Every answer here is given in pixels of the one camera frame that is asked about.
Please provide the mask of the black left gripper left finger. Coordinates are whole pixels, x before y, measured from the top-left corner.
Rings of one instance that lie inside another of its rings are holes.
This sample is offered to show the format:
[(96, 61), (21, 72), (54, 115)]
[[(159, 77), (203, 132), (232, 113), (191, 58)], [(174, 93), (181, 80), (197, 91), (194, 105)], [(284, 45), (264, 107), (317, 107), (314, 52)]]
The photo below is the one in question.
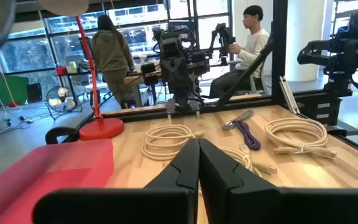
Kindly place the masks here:
[(189, 140), (145, 187), (60, 189), (44, 195), (34, 223), (196, 223), (200, 145)]

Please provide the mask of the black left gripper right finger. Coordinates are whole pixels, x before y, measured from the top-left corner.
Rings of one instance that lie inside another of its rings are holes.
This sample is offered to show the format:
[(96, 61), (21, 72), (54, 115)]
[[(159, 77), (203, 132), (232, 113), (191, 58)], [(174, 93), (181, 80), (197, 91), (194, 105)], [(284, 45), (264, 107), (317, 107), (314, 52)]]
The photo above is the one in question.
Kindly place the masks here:
[(199, 179), (210, 223), (354, 223), (358, 189), (277, 187), (206, 139)]

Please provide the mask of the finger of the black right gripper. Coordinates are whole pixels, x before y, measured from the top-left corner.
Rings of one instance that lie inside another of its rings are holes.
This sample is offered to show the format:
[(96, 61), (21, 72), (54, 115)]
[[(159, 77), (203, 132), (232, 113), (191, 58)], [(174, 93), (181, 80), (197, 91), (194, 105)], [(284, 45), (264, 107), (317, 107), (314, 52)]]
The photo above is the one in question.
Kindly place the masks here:
[(187, 103), (187, 110), (196, 111), (198, 109), (198, 101), (197, 97), (193, 94), (188, 92), (185, 97)]
[(176, 91), (173, 96), (174, 99), (174, 106), (177, 110), (184, 110), (185, 109), (185, 92), (183, 91)]

